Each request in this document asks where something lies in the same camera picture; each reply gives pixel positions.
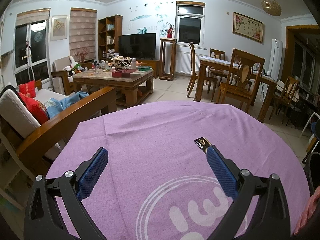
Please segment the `person right hand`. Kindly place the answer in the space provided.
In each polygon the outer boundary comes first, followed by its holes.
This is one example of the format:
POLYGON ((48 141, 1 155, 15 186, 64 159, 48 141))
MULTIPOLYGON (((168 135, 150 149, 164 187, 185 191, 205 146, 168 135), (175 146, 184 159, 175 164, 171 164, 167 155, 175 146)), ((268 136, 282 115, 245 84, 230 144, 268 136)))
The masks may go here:
POLYGON ((308 220, 312 217, 313 213, 316 210, 317 203, 319 200, 319 189, 317 189, 314 194, 309 198, 305 210, 303 211, 296 227, 294 230, 294 235, 297 235, 302 228, 304 228, 308 220))

